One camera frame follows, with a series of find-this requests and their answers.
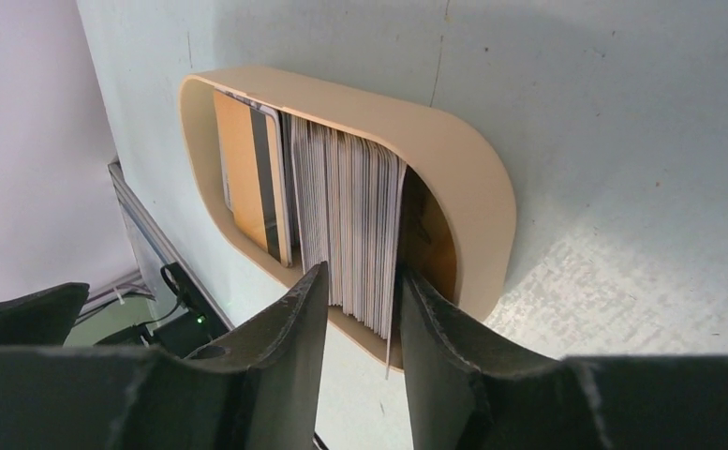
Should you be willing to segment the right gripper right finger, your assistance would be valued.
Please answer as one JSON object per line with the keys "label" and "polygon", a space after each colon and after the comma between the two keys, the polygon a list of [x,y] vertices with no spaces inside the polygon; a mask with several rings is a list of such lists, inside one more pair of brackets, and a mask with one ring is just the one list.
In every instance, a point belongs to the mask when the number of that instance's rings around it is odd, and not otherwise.
{"label": "right gripper right finger", "polygon": [[403,268],[417,449],[728,449],[728,355],[543,356]]}

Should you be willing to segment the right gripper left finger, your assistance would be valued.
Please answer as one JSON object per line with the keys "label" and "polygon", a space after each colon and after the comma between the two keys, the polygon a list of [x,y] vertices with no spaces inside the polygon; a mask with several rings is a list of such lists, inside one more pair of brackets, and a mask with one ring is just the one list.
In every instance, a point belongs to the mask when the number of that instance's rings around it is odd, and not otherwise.
{"label": "right gripper left finger", "polygon": [[227,335],[177,358],[155,346],[68,347],[89,287],[0,303],[0,449],[308,449],[328,267]]}

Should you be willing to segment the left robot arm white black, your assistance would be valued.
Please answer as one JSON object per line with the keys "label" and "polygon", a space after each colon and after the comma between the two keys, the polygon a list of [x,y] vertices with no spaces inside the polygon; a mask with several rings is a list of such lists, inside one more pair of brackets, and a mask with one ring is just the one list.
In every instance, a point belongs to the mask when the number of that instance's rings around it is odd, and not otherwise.
{"label": "left robot arm white black", "polygon": [[89,285],[81,282],[0,302],[0,346],[158,346],[186,357],[230,331],[181,264],[166,264],[159,275],[169,292],[166,312],[148,319],[143,304],[155,305],[157,298],[135,284],[110,292],[104,303],[83,312],[78,302],[88,298]]}

